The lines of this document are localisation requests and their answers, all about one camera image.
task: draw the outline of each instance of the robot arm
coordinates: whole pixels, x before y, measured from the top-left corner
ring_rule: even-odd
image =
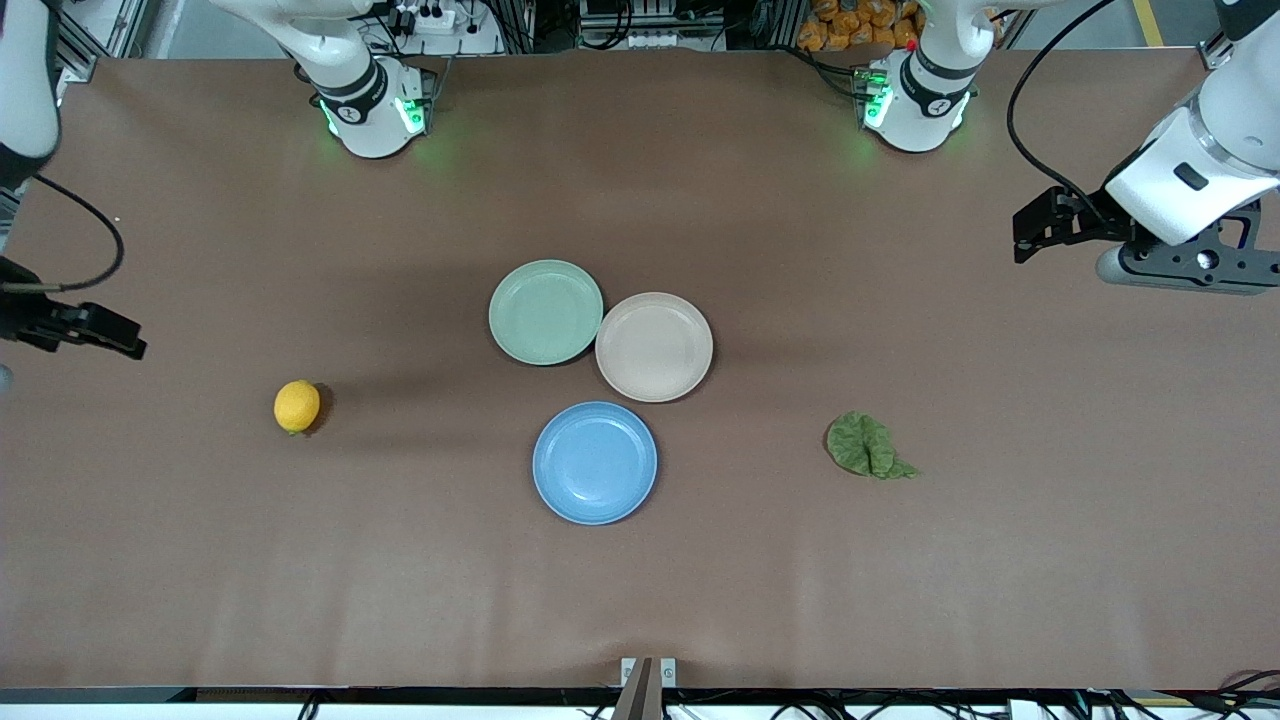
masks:
[[[1280,252],[1254,247],[1258,200],[1280,187],[1280,0],[1219,1],[1234,41],[1213,70],[1089,196],[1061,187],[1014,215],[1014,260],[1087,240],[1110,283],[1256,295],[1280,286]],[[1239,240],[1222,242],[1225,222]]]
[[[0,187],[17,188],[58,147],[56,38],[52,0],[0,0]]]
[[[355,155],[385,158],[424,135],[434,102],[433,73],[374,58],[347,19],[372,0],[212,0],[262,28],[306,72],[329,131]]]
[[[58,8],[41,0],[0,0],[0,186],[17,188],[58,147]],[[63,342],[96,345],[134,360],[146,352],[137,323],[93,302],[72,306],[50,300],[44,292],[49,287],[0,258],[0,340],[49,352]]]
[[[1007,9],[1037,9],[1062,0],[1011,0]],[[908,152],[933,150],[960,127],[973,78],[991,54],[996,28],[986,9],[992,0],[920,0],[927,24],[920,42],[872,64],[884,73],[877,97],[863,109],[863,124]]]

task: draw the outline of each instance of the lemon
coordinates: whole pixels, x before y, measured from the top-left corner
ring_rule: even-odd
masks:
[[[293,380],[275,393],[275,421],[291,436],[311,427],[320,414],[320,391],[307,380]]]

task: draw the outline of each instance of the beige plate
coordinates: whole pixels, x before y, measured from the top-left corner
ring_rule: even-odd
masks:
[[[666,402],[698,387],[712,365],[707,318],[666,292],[634,295],[604,316],[595,361],[613,389],[641,402]]]

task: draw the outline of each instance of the floor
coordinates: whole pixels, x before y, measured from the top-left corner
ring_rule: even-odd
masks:
[[[67,12],[99,37],[110,35],[122,0],[81,0]],[[212,6],[209,0],[152,0],[156,10],[143,46],[133,55],[172,59],[276,58],[262,31]],[[1093,0],[1066,0],[1038,10],[1015,47],[1042,47]],[[1144,24],[1140,18],[1146,17]],[[1194,45],[1217,29],[1212,0],[1117,0],[1068,36],[1062,49]]]

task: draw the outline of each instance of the metal frame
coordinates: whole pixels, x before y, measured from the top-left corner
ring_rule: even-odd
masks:
[[[526,0],[485,0],[498,18],[499,32],[508,55],[527,55],[534,51],[534,3]],[[508,36],[516,33],[516,42]]]
[[[809,0],[756,0],[756,3],[771,5],[769,26],[773,29],[769,33],[769,45],[788,47],[795,45],[796,37],[800,36],[800,26],[809,17]]]
[[[91,32],[68,15],[67,10],[58,12],[58,60],[76,76],[76,81],[88,82],[93,77],[97,59],[104,55],[110,53]]]
[[[1226,33],[1221,29],[1215,32],[1208,40],[1201,40],[1196,44],[1196,51],[1199,53],[1201,64],[1204,65],[1206,70],[1221,68],[1224,63],[1231,59],[1234,49],[1235,44],[1228,40]]]
[[[1034,17],[1036,10],[1019,10],[1009,26],[1005,27],[1005,37],[1000,41],[998,47],[1015,47]]]

